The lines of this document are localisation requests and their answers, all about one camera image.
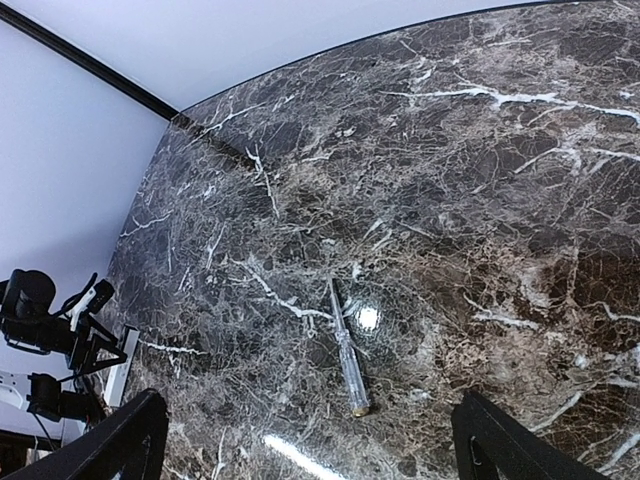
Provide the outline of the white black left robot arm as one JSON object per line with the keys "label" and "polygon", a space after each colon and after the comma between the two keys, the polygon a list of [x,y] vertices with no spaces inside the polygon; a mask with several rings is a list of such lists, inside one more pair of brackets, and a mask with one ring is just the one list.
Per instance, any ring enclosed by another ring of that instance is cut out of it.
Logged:
{"label": "white black left robot arm", "polygon": [[105,418],[88,377],[123,365],[130,358],[126,340],[106,329],[96,314],[114,288],[92,275],[62,307],[49,310],[56,287],[39,270],[16,269],[1,283],[1,336],[8,347],[25,353],[64,356],[71,374],[58,379],[46,373],[1,373],[1,402],[37,420],[63,419],[96,424]]}

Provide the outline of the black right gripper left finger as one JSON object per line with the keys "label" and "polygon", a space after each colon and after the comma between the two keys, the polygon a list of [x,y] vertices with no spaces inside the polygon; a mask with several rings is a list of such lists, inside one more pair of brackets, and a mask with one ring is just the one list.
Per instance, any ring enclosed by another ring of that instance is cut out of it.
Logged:
{"label": "black right gripper left finger", "polygon": [[146,389],[98,426],[10,479],[158,479],[168,434],[167,404]]}

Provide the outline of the clear handled tester screwdriver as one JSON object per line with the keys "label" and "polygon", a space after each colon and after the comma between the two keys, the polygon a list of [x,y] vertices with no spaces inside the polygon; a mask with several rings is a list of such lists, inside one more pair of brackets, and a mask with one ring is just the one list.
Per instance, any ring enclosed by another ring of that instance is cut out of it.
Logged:
{"label": "clear handled tester screwdriver", "polygon": [[356,418],[361,418],[369,414],[371,403],[367,396],[351,335],[344,322],[335,284],[331,278],[328,278],[328,286],[334,319],[334,336],[339,349],[339,359],[347,389],[349,406],[352,415]]}

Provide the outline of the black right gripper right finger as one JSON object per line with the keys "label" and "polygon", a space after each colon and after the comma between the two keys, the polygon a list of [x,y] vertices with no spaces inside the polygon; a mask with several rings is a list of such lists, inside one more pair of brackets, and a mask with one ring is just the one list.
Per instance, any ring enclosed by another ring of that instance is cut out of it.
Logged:
{"label": "black right gripper right finger", "polygon": [[604,477],[538,438],[477,391],[464,393],[451,424],[461,479]]}

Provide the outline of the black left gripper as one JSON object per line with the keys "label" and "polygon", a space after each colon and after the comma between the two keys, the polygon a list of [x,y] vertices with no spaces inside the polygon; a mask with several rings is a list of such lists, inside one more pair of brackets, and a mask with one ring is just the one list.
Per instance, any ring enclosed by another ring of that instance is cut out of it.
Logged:
{"label": "black left gripper", "polygon": [[81,320],[71,336],[70,370],[95,373],[128,360],[121,341],[96,319]]}

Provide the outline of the black corner frame post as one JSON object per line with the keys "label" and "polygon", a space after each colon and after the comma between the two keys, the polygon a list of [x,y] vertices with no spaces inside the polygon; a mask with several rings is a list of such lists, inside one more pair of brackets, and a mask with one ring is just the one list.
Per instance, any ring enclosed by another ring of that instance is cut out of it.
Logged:
{"label": "black corner frame post", "polygon": [[1,21],[80,67],[164,120],[171,121],[180,115],[177,109],[159,97],[4,2],[1,3]]}

